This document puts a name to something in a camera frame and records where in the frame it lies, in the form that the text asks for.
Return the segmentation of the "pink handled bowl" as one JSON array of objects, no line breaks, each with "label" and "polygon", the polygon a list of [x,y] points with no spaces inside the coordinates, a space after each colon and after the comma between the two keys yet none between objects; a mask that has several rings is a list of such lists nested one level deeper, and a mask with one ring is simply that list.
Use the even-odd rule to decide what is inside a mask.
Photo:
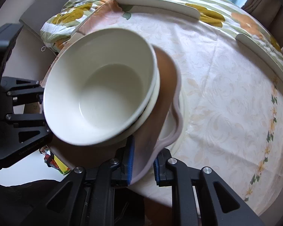
[{"label": "pink handled bowl", "polygon": [[[182,131],[182,114],[179,108],[181,74],[177,64],[161,48],[154,47],[160,73],[160,90],[157,102],[145,123],[133,134],[134,156],[132,179],[129,185],[138,182],[152,167],[157,155],[175,142]],[[161,139],[159,134],[168,112],[175,118],[171,133]],[[126,139],[113,143],[112,139],[96,145],[71,145],[54,137],[49,149],[70,169],[77,166],[94,168],[115,156],[126,145]]]}]

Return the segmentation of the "yellow duck plate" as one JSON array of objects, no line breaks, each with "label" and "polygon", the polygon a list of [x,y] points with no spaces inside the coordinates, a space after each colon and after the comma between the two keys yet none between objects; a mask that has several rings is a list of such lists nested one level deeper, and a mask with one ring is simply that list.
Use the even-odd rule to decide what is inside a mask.
[{"label": "yellow duck plate", "polygon": [[[178,139],[175,142],[173,142],[171,145],[167,146],[167,149],[170,150],[172,156],[174,156],[179,150],[185,138],[185,131],[188,126],[189,105],[188,105],[187,95],[183,88],[181,89],[179,95],[179,108],[183,118],[182,131]],[[167,137],[171,133],[174,126],[175,126],[175,118],[173,117],[172,113],[169,111],[165,119],[164,125],[162,127],[162,130],[159,134],[159,138],[163,139]]]}]

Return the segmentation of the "grey headboard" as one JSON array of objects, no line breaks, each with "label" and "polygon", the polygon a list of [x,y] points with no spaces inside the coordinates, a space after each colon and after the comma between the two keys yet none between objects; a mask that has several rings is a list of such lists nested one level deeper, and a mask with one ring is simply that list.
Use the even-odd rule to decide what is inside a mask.
[{"label": "grey headboard", "polygon": [[52,16],[58,14],[68,0],[35,0],[21,15],[19,22],[37,38],[41,38],[40,30],[43,24]]}]

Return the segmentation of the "cream cartoon bowl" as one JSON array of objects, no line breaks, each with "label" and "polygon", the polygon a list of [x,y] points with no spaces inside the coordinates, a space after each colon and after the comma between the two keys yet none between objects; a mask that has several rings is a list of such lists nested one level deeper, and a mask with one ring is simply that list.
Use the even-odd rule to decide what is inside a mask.
[{"label": "cream cartoon bowl", "polygon": [[159,67],[157,66],[156,82],[147,106],[145,107],[140,117],[128,129],[126,129],[121,134],[119,134],[118,136],[112,139],[113,143],[117,143],[119,141],[126,139],[131,134],[136,132],[145,123],[145,121],[150,116],[157,102],[159,96],[159,90],[160,90],[160,73],[159,73]]}]

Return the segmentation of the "white ribbed bowl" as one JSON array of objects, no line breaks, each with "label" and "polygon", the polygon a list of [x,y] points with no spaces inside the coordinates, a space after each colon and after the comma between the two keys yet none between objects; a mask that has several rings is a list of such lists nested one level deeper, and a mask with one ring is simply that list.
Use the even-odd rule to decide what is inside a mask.
[{"label": "white ribbed bowl", "polygon": [[158,74],[152,45],[109,28],[88,34],[59,56],[45,84],[51,131],[72,145],[95,145],[128,129],[146,108]]}]

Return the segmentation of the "yellow snack packet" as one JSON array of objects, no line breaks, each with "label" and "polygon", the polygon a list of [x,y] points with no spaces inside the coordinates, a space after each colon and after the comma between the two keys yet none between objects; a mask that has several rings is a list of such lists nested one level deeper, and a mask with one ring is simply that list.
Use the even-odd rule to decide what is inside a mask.
[{"label": "yellow snack packet", "polygon": [[40,148],[39,152],[44,155],[44,162],[48,167],[54,168],[62,175],[66,175],[70,172],[70,168],[67,167],[47,146]]}]

